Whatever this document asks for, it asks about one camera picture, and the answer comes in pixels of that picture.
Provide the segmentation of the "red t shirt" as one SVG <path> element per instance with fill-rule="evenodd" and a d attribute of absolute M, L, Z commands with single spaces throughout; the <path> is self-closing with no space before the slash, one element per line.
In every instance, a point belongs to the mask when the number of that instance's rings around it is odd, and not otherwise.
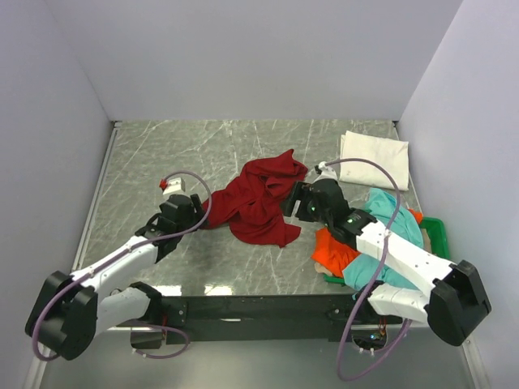
<path fill-rule="evenodd" d="M 307 167 L 289 149 L 279 156 L 248 161 L 226 188 L 203 203 L 209 211 L 206 229 L 228 225 L 240 241 L 283 248 L 295 241 L 301 229 L 287 224 L 281 203 L 293 185 L 307 175 Z"/>

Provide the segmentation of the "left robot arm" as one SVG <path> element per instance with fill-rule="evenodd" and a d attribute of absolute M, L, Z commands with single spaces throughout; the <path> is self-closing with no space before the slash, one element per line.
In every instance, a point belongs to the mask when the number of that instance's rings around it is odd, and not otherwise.
<path fill-rule="evenodd" d="M 56 271 L 45 279 L 25 325 L 38 359 L 71 361 L 96 336 L 129 321 L 176 331 L 180 322 L 158 290 L 144 282 L 121 287 L 127 278 L 172 253 L 182 237 L 207 218 L 196 194 L 172 194 L 159 208 L 113 253 L 79 271 Z"/>

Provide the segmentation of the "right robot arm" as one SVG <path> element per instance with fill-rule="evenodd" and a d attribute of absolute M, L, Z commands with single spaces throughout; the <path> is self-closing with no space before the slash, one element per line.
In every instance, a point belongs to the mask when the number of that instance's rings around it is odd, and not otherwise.
<path fill-rule="evenodd" d="M 296 182 L 281 209 L 300 221 L 320 222 L 333 238 L 404 276 L 413 289 L 374 280 L 357 293 L 351 316 L 374 323 L 395 316 L 429 328 L 447 344 L 461 345 L 491 313 L 478 269 L 439 258 L 413 245 L 364 210 L 350 207 L 336 180 Z"/>

